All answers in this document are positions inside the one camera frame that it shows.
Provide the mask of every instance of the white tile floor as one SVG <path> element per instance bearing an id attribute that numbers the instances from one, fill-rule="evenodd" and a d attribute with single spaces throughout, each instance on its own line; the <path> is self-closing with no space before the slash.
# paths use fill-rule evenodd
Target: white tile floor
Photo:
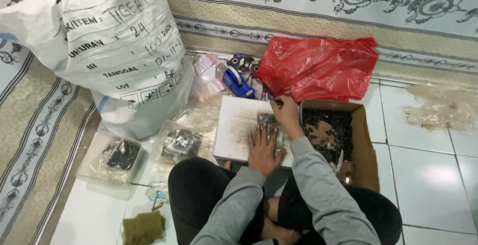
<path id="1" fill-rule="evenodd" d="M 381 193 L 403 217 L 397 244 L 478 245 L 478 133 L 430 132 L 407 124 L 402 106 L 417 103 L 406 86 L 375 79 L 359 101 L 377 152 Z M 151 166 L 144 169 L 140 184 L 147 183 Z M 75 181 L 52 245 L 120 245 L 121 219 L 152 206 L 143 186 L 131 187 L 129 200 L 92 190 Z M 160 211 L 167 217 L 166 235 L 156 244 L 176 244 L 170 209 Z"/>

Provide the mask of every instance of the blue tape dispenser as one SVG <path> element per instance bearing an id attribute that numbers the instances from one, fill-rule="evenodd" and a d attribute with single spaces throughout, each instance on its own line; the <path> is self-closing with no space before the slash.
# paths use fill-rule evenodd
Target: blue tape dispenser
<path id="1" fill-rule="evenodd" d="M 237 69 L 231 65 L 226 67 L 226 71 L 222 76 L 222 82 L 232 91 L 238 98 L 255 99 L 255 90 L 247 85 L 244 78 Z"/>

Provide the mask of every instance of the hand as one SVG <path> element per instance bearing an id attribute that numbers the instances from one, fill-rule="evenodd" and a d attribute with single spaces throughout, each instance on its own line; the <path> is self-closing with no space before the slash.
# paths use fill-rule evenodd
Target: hand
<path id="1" fill-rule="evenodd" d="M 274 172 L 274 169 L 278 168 L 282 159 L 285 156 L 285 149 L 280 150 L 274 156 L 275 142 L 277 140 L 277 134 L 279 131 L 276 129 L 271 136 L 269 142 L 267 142 L 267 124 L 257 126 L 255 139 L 252 138 L 252 133 L 249 132 L 249 168 L 254 169 L 264 177 L 268 177 Z"/>
<path id="2" fill-rule="evenodd" d="M 282 101 L 284 105 L 279 108 L 276 101 Z M 305 136 L 299 124 L 299 111 L 297 103 L 287 96 L 278 96 L 271 101 L 272 110 L 277 122 L 284 128 L 291 140 Z"/>

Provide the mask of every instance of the white box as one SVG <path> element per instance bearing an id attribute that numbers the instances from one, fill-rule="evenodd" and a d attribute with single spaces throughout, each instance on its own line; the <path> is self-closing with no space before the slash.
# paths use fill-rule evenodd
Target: white box
<path id="1" fill-rule="evenodd" d="M 269 102 L 223 96 L 213 156 L 216 159 L 246 162 L 249 156 L 248 132 L 255 132 L 257 114 L 272 114 Z M 283 167 L 292 167 L 291 141 L 284 134 L 287 154 Z"/>

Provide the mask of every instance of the white sack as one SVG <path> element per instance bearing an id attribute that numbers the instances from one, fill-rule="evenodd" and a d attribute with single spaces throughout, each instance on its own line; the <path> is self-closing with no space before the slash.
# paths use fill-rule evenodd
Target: white sack
<path id="1" fill-rule="evenodd" d="M 1 33 L 91 89 L 113 132 L 151 135 L 187 103 L 194 71 L 166 0 L 24 0 L 0 10 Z"/>

